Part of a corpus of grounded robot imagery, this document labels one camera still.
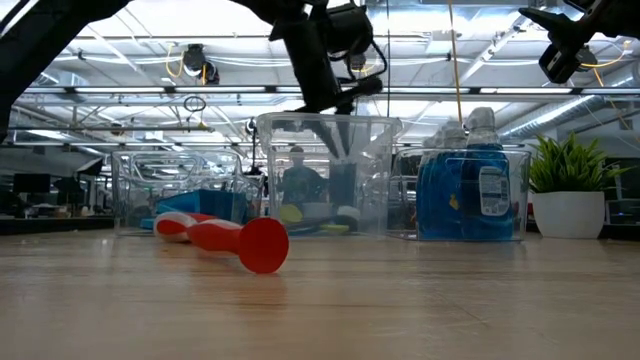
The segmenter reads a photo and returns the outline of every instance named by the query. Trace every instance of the ceiling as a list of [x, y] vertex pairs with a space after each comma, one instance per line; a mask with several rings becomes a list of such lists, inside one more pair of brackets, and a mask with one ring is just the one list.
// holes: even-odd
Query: ceiling
[[[15, 2], [0, 0], [0, 16]], [[330, 6], [345, 2], [332, 0]], [[384, 1], [365, 2], [375, 40], [390, 61], [390, 71], [382, 79], [386, 86], [415, 89], [455, 85], [454, 63], [447, 59], [452, 43], [446, 1], [390, 0], [388, 19]], [[528, 0], [457, 0], [454, 3], [457, 4], [454, 24], [459, 34], [456, 47], [461, 86], [553, 86], [537, 64], [549, 45], [547, 33], [517, 13], [519, 7], [529, 4]], [[566, 12], [573, 18], [579, 16], [566, 6], [553, 7], [557, 2], [547, 3], [552, 10]], [[38, 84], [55, 85], [51, 83], [54, 81], [57, 85], [102, 87], [200, 86], [198, 80], [185, 71], [174, 77], [167, 70], [169, 67], [171, 72], [178, 73], [180, 53], [188, 44], [198, 43], [204, 45], [207, 57], [218, 68], [220, 86], [297, 86], [284, 44], [267, 39], [270, 30], [269, 25], [249, 10], [230, 1], [136, 0], [116, 16], [85, 28], [43, 73]], [[627, 68], [631, 68], [640, 51], [640, 43], [635, 39], [608, 39], [601, 35], [594, 37], [589, 46], [600, 63], [618, 60], [601, 69], [605, 85], [614, 85], [608, 82], [610, 74], [630, 73]], [[367, 59], [370, 72], [382, 66], [372, 51], [367, 53]], [[338, 76], [346, 75], [342, 63], [335, 63], [334, 70]], [[599, 86], [593, 72], [576, 73], [572, 85]], [[490, 106], [496, 111], [498, 128], [509, 129], [510, 124], [517, 124], [518, 119], [534, 109], [570, 100], [566, 96], [530, 95], [465, 96], [461, 112], [466, 116], [476, 107]], [[62, 96], [27, 94], [16, 103], [21, 112], [13, 117], [13, 124], [75, 121], [76, 126], [90, 128], [114, 124], [171, 128], [161, 132], [127, 132], [123, 136], [104, 131], [67, 134], [95, 141], [248, 142], [244, 132], [248, 119], [303, 105], [299, 94], [247, 94], [239, 90], [237, 94], [204, 95], [208, 105], [205, 111], [191, 114], [182, 103], [187, 96], [84, 94], [76, 102]], [[634, 103], [629, 99], [623, 102]], [[451, 94], [406, 96], [394, 91], [389, 99], [378, 96], [360, 100], [356, 112], [357, 115], [399, 117], [405, 123], [399, 142], [420, 142], [425, 136], [433, 135], [439, 125], [458, 117], [455, 96]], [[593, 116], [576, 118], [558, 128], [566, 132], [591, 126], [585, 132], [598, 134], [599, 128], [606, 126], [593, 125], [612, 117], [615, 118], [615, 112], [605, 106], [594, 109]], [[197, 129], [199, 123], [207, 129]], [[196, 129], [186, 131], [178, 129], [180, 126]], [[607, 136], [619, 135], [614, 130], [602, 131]]]

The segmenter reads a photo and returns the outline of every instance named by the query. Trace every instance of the potted plant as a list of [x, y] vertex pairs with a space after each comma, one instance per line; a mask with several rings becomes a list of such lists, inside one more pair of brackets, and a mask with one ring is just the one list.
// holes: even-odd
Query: potted plant
[[558, 143], [538, 136], [531, 165], [533, 213], [544, 237], [597, 239], [605, 220], [604, 190], [612, 178], [629, 169], [603, 167], [598, 140], [585, 147], [575, 134]]

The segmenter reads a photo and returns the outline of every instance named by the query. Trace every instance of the person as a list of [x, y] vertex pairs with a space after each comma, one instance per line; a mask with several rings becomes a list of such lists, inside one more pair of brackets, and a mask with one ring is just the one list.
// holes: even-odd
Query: person
[[284, 191], [282, 203], [301, 208], [303, 203], [324, 202], [326, 180], [315, 170], [304, 165], [304, 150], [300, 146], [291, 148], [293, 167], [282, 175], [280, 189]]

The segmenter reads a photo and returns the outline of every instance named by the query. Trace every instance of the white plant pot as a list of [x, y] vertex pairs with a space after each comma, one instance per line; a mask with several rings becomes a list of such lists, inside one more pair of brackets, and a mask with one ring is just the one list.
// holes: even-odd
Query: white plant pot
[[597, 239], [604, 226], [603, 192], [533, 195], [533, 213], [544, 237]]

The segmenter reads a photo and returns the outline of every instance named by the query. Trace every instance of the wooden table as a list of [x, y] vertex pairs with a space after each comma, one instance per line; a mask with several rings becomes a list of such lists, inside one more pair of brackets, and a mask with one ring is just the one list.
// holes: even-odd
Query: wooden table
[[638, 359], [640, 244], [295, 240], [278, 275], [110, 232], [0, 239], [0, 359]]

